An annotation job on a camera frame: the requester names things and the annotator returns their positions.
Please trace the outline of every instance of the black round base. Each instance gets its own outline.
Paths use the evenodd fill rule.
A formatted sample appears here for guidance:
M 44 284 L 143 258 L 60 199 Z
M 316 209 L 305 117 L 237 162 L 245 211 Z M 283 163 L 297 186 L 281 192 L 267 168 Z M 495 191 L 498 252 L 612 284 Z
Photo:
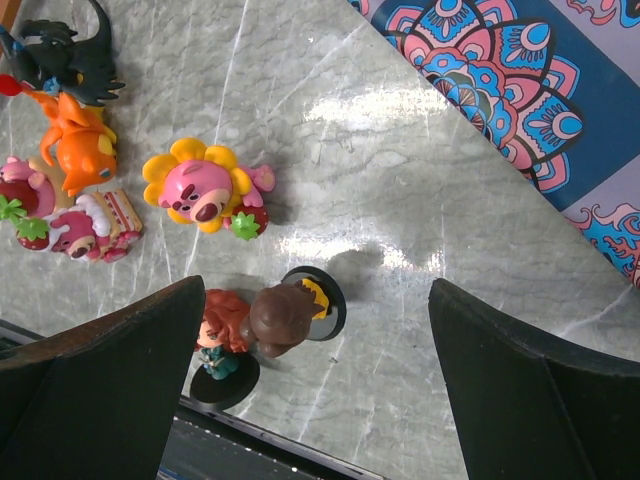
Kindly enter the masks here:
M 260 364 L 249 353 L 238 354 L 238 369 L 224 380 L 214 380 L 201 366 L 191 380 L 189 396 L 204 413 L 221 412 L 244 400 L 258 383 Z
M 309 278 L 320 285 L 322 291 L 329 298 L 329 311 L 323 320 L 311 322 L 311 331 L 307 340 L 326 342 L 338 336 L 344 328 L 347 319 L 347 302 L 338 283 L 324 270 L 316 267 L 297 267 L 289 271 L 282 283 L 294 284 Z

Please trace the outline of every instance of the marble surface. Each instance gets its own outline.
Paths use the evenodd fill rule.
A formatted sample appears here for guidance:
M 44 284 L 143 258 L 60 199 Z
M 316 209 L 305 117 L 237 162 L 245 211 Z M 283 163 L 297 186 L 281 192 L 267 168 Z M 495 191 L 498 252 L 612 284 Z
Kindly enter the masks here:
M 264 362 L 232 413 L 397 480 L 466 478 L 429 327 L 436 277 L 640 360 L 640 293 L 345 0 L 103 1 L 128 83 L 108 111 L 118 181 L 146 234 L 89 266 L 23 250 L 0 226 L 2 318 L 51 335 L 185 275 L 250 298 L 292 267 L 325 268 L 348 297 L 344 333 Z M 95 30 L 82 0 L 24 12 Z M 38 107 L 0 108 L 0 151 L 35 154 Z M 183 136 L 274 166 L 267 234 L 205 236 L 144 204 L 142 164 Z

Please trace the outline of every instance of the black dragon figurine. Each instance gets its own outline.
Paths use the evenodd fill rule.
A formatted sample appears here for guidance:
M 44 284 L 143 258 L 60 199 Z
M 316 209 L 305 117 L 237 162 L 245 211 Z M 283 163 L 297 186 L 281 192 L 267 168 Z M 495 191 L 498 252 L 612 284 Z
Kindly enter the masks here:
M 77 32 L 63 22 L 26 20 L 20 37 L 40 37 L 40 43 L 23 45 L 0 25 L 0 45 L 13 76 L 24 87 L 50 95 L 66 92 L 93 107 L 118 98 L 114 91 L 125 84 L 116 78 L 111 21 L 96 0 L 88 1 L 98 15 L 99 28 L 87 40 L 74 41 Z

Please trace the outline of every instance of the red hair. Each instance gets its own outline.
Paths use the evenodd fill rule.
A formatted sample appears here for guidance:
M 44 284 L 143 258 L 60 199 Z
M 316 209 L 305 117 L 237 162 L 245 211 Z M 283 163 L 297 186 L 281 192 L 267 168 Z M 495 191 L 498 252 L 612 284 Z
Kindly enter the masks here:
M 209 324 L 209 331 L 218 336 L 222 347 L 233 353 L 244 353 L 249 344 L 240 336 L 240 322 L 249 315 L 249 304 L 235 292 L 207 290 L 202 323 Z M 202 348 L 196 343 L 196 351 Z

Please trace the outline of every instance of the bear nose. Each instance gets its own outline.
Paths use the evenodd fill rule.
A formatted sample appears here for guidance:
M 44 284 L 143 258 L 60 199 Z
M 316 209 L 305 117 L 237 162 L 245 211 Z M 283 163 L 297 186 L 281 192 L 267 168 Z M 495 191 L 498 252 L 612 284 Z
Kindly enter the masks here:
M 196 220 L 198 222 L 208 222 L 209 220 L 213 220 L 216 215 L 218 215 L 218 207 L 213 203 L 207 203 L 196 213 Z
M 84 254 L 86 254 L 86 253 L 87 253 L 87 249 L 86 249 L 86 248 L 84 248 L 84 247 L 80 247 L 79 249 L 75 250 L 75 251 L 71 254 L 71 256 L 72 256 L 73 258 L 80 258 L 81 256 L 83 256 L 83 255 L 84 255 Z

